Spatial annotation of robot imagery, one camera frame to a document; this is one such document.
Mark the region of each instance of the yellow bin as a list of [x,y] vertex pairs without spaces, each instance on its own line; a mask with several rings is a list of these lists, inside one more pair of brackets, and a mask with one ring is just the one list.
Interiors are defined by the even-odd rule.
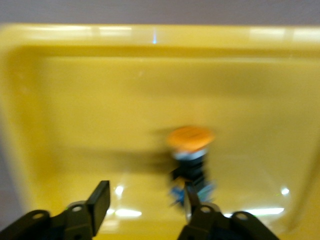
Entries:
[[25,211],[59,214],[110,180],[97,240],[177,239],[168,134],[215,132],[224,214],[320,235],[320,28],[17,24],[0,32],[2,141]]

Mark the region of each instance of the orange hat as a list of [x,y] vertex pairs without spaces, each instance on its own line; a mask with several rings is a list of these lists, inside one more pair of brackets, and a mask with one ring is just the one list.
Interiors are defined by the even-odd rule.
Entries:
[[209,129],[185,126],[174,130],[167,139],[168,144],[178,152],[197,152],[214,140]]

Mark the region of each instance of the gray background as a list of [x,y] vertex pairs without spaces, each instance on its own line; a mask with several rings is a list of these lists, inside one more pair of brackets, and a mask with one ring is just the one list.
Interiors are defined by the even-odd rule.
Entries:
[[[320,0],[0,0],[0,23],[19,22],[319,25]],[[0,230],[21,214],[0,151]]]

